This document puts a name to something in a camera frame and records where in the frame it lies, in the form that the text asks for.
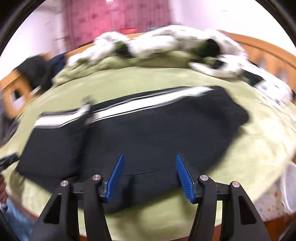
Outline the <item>left hand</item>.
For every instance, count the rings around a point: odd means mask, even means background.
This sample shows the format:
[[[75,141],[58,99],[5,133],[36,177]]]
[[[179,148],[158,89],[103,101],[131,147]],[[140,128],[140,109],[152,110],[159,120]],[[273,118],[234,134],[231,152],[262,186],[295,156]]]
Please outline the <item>left hand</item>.
[[[3,175],[0,175],[0,203],[6,203],[8,199],[8,194],[6,192],[6,183],[4,181]]]

